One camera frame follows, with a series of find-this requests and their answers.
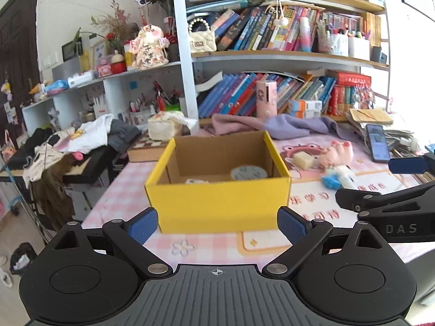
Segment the large white charger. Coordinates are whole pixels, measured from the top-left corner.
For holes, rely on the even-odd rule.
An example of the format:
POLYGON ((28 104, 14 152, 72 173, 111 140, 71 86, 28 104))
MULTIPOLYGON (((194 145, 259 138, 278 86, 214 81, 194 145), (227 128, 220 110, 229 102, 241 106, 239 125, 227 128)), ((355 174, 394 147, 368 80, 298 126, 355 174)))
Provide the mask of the large white charger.
POLYGON ((345 165, 336 166, 335 172, 337 173, 338 180, 344 189, 352 189, 352 190, 358 189, 355 183, 355 174, 348 166, 345 165))

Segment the blue wrapper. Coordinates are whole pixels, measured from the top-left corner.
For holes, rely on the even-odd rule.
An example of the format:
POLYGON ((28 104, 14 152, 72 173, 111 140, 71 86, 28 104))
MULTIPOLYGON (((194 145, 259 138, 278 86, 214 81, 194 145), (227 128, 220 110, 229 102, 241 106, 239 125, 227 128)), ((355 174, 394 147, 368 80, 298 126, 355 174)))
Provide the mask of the blue wrapper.
POLYGON ((326 175, 321 178, 321 182, 325 188, 337 191, 342 187, 337 174, 326 175))

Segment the cream foam cube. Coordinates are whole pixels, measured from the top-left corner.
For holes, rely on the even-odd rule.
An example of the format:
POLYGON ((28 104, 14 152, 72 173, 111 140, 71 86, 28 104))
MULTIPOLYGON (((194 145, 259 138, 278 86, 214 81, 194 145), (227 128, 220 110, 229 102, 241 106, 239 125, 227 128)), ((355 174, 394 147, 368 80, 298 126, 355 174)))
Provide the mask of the cream foam cube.
POLYGON ((316 158, 306 152, 297 152, 293 155, 293 165, 302 170, 308 170, 314 167, 316 158))

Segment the white printed card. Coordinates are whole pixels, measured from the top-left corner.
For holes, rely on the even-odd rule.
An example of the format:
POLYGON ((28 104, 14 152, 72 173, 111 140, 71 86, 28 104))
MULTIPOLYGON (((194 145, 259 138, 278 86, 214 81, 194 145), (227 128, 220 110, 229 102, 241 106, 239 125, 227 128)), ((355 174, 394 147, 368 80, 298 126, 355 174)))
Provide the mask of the white printed card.
POLYGON ((201 179, 187 179, 185 181, 185 184, 191 185, 191 184, 204 184, 209 183, 207 180, 201 180, 201 179))

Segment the clear tape roll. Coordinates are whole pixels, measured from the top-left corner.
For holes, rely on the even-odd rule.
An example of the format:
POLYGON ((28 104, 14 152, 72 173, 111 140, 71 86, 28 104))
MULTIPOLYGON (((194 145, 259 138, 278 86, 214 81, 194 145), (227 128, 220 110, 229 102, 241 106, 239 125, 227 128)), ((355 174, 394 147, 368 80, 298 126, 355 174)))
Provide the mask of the clear tape roll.
POLYGON ((260 166, 243 165, 232 169, 231 178, 236 181, 263 180, 268 178, 268 174, 260 166))

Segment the small white plug charger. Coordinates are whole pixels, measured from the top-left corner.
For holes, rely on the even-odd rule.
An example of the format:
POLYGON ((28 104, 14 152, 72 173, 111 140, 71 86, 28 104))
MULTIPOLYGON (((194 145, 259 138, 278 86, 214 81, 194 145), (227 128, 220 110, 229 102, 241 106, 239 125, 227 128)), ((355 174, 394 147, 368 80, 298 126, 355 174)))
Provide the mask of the small white plug charger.
POLYGON ((334 166, 328 166, 324 169, 324 176, 329 177, 332 175, 336 175, 335 167, 334 166))

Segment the white power adapter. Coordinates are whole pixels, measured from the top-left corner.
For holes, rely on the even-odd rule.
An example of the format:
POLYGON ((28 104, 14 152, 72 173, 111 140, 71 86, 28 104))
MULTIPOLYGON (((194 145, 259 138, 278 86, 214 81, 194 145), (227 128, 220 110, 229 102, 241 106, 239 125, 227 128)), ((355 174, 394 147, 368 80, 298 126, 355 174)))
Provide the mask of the white power adapter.
POLYGON ((408 152, 418 152, 420 150, 417 140, 411 136, 410 138, 401 138, 400 145, 408 152))

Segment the black smartphone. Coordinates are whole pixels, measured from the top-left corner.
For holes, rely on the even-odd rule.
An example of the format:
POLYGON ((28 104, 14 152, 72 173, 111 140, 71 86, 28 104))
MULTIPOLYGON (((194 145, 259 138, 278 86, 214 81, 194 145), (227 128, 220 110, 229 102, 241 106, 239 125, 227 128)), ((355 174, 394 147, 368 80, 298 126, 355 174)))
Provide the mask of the black smartphone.
POLYGON ((377 124, 367 124, 366 136, 373 161, 375 163, 388 163, 390 153, 383 127, 377 124))

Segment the brown paper envelope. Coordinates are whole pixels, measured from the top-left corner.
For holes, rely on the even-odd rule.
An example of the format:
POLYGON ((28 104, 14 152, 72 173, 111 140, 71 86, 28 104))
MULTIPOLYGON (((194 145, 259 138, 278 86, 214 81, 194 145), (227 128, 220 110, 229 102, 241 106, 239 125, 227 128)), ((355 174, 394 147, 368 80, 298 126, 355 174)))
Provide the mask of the brown paper envelope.
POLYGON ((384 109, 350 109, 349 115, 357 123, 391 125, 393 119, 384 109))

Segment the yellow cardboard box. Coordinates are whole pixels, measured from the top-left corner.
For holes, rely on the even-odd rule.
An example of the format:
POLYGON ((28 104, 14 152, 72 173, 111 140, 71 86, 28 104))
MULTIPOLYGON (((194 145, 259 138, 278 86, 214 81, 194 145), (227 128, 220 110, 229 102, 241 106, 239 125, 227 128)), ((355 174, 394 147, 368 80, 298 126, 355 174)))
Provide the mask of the yellow cardboard box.
POLYGON ((290 198, 291 175, 266 131, 173 138, 145 182, 164 234, 272 230, 290 198), (236 181, 233 168, 260 166, 263 180, 236 181), (207 180, 185 184, 187 179, 207 180))

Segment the orange blue box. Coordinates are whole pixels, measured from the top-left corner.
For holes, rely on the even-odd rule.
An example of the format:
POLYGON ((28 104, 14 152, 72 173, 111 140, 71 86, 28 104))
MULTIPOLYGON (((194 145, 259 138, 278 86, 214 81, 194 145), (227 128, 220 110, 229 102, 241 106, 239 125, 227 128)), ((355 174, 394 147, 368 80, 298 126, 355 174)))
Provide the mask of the orange blue box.
POLYGON ((289 101, 289 110, 293 112, 321 111, 322 106, 323 103, 319 100, 294 99, 289 101))
POLYGON ((300 111, 288 111, 288 114, 295 118, 319 118, 321 112, 318 110, 300 110, 300 111))

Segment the pink purple cloth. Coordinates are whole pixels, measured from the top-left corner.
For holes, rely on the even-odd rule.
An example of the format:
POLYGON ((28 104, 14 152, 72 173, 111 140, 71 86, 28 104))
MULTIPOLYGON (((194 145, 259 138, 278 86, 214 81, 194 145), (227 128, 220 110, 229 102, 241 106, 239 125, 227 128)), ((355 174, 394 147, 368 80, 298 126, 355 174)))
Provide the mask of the pink purple cloth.
POLYGON ((356 142, 358 136, 351 130, 340 127, 334 120, 321 116, 317 118, 296 118, 279 114, 261 119, 252 116, 214 114, 212 127, 217 136, 249 131, 267 131, 275 140, 304 138, 312 133, 335 135, 342 140, 356 142))

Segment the upper orange blue box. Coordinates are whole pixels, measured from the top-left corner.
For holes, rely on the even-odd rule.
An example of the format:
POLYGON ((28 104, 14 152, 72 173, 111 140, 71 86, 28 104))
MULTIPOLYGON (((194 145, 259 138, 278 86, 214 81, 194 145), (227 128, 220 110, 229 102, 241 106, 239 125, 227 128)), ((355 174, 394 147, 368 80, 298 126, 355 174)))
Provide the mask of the upper orange blue box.
POLYGON ((289 101, 289 110, 293 112, 321 111, 322 106, 323 103, 319 100, 294 99, 289 101))

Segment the red dictionary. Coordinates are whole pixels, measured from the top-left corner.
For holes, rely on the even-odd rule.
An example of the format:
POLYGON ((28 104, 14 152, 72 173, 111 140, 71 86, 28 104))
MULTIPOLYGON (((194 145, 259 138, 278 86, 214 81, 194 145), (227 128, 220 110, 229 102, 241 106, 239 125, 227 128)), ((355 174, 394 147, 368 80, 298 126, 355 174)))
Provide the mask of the red dictionary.
POLYGON ((335 78, 337 85, 366 87, 370 87, 372 85, 372 78, 370 78, 370 76, 354 72, 326 70, 326 75, 328 77, 335 78))

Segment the pile of clothes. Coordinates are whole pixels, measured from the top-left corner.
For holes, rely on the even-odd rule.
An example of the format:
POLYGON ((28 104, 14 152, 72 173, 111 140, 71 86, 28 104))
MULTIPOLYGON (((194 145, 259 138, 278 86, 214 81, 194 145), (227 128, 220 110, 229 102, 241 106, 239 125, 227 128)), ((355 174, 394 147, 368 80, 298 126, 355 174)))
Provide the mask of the pile of clothes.
POLYGON ((57 231, 76 215, 65 189, 67 173, 88 158, 96 160, 97 171, 108 170, 141 134, 138 127, 106 114, 58 132, 38 128, 19 149, 5 143, 1 159, 8 170, 23 171, 22 180, 37 205, 38 218, 47 229, 57 231))

